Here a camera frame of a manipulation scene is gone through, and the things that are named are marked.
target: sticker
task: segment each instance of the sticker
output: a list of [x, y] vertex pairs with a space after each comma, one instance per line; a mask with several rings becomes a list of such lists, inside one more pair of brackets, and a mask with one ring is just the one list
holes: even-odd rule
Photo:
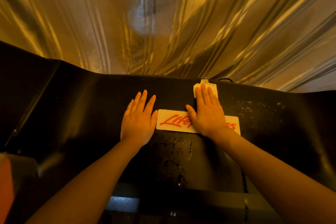
[[[240, 135], [239, 119], [236, 116], [225, 116], [226, 125]], [[191, 122], [188, 112], [159, 109], [156, 129], [180, 132], [199, 133]]]

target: black cable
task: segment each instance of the black cable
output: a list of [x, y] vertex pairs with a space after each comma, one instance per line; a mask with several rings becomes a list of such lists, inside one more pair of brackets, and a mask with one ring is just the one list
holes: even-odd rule
[[218, 81], [221, 81], [221, 80], [229, 80], [230, 82], [233, 82], [230, 78], [220, 78], [220, 79], [218, 79]]

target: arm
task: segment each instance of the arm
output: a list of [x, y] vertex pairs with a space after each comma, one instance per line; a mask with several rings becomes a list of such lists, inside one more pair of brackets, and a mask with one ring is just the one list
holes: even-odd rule
[[127, 107], [121, 141], [87, 167], [43, 205], [27, 223], [97, 223], [115, 184], [128, 162], [152, 137], [158, 112], [152, 116], [155, 95], [145, 110], [147, 91], [139, 92]]
[[286, 222], [335, 222], [335, 192], [227, 128], [221, 104], [210, 87], [197, 88], [196, 96], [197, 113], [186, 106], [193, 124], [233, 158]]

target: left hand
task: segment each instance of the left hand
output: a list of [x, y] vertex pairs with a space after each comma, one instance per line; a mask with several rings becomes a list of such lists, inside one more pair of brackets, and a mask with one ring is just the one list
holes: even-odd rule
[[149, 142], [158, 120], [158, 111], [152, 114], [156, 96], [152, 96], [145, 108], [146, 98], [146, 90], [142, 96], [138, 92], [135, 99], [129, 103], [121, 123], [120, 140], [132, 141], [132, 144], [139, 147]]

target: hand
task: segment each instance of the hand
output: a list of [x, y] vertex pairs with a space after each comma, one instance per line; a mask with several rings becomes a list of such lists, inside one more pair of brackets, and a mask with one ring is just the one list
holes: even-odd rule
[[212, 89], [206, 89], [205, 84], [196, 88], [197, 113], [190, 106], [186, 105], [189, 117], [199, 132], [209, 137], [215, 143], [220, 143], [223, 132], [228, 131], [225, 115], [218, 98], [213, 94]]
[[157, 110], [151, 116], [156, 96], [152, 96], [144, 110], [146, 98], [146, 90], [142, 96], [138, 92], [129, 103], [121, 123], [120, 140], [130, 140], [140, 148], [149, 142], [158, 120]]

